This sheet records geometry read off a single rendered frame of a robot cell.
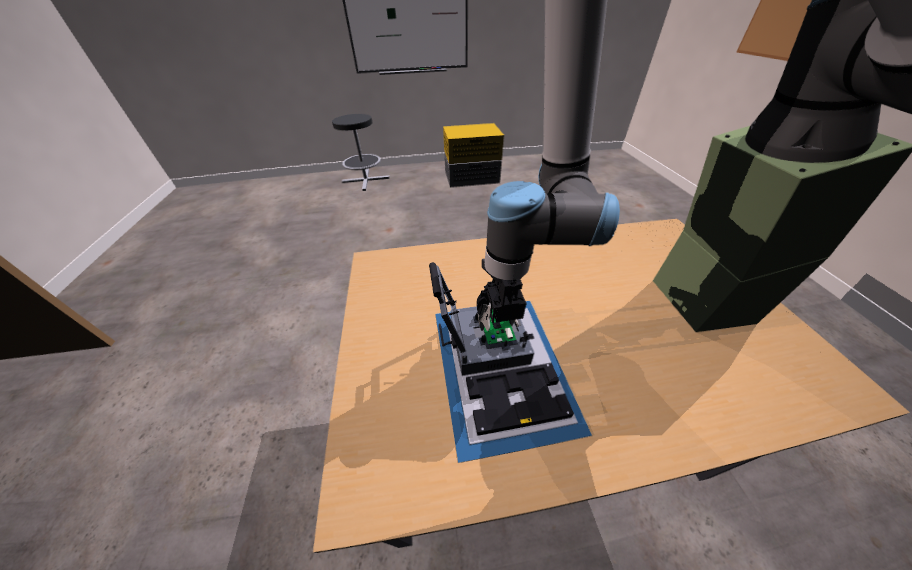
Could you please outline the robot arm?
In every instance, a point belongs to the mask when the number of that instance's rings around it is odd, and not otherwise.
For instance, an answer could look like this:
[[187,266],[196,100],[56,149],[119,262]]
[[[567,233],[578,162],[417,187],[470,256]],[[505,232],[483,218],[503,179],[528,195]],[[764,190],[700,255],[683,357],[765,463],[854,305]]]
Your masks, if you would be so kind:
[[[604,245],[617,229],[617,197],[588,177],[606,7],[545,0],[540,186],[508,182],[490,196],[481,263],[498,279],[525,276],[534,245]],[[812,0],[745,141],[781,160],[848,160],[876,139],[881,104],[912,114],[912,0]]]

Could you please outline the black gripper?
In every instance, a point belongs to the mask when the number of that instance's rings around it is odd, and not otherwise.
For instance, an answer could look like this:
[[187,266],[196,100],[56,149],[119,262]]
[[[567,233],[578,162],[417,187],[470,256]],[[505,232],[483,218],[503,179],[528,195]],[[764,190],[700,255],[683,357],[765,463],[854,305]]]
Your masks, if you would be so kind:
[[[523,319],[526,308],[526,301],[521,292],[523,286],[521,278],[516,280],[502,280],[491,274],[490,276],[493,278],[493,281],[488,282],[487,285],[484,286],[484,290],[481,290],[476,301],[481,331],[483,331],[484,327],[486,331],[490,330],[490,317],[492,323],[494,323],[495,317],[496,322],[510,320],[511,326],[514,322],[519,326],[516,319]],[[496,281],[494,279],[496,279]],[[519,289],[518,295],[517,290],[514,289]],[[513,299],[511,300],[512,297]]]

